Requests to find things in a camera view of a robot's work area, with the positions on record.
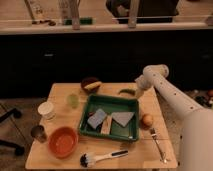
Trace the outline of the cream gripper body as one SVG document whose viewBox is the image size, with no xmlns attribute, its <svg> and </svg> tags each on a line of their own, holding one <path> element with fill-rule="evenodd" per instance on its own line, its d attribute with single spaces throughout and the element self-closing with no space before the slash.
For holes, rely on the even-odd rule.
<svg viewBox="0 0 213 171">
<path fill-rule="evenodd" d="M 148 89 L 149 84 L 143 75 L 136 78 L 135 83 L 137 86 L 135 91 L 135 97 L 139 99 L 144 94 L 144 92 Z"/>
</svg>

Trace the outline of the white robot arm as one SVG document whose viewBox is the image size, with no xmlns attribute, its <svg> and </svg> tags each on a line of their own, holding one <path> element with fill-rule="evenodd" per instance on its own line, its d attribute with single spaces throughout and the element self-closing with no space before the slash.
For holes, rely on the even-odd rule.
<svg viewBox="0 0 213 171">
<path fill-rule="evenodd" d="M 137 96 L 154 86 L 183 120 L 178 171 L 213 171 L 213 110 L 197 103 L 166 80 L 169 68 L 148 65 L 135 79 Z"/>
</svg>

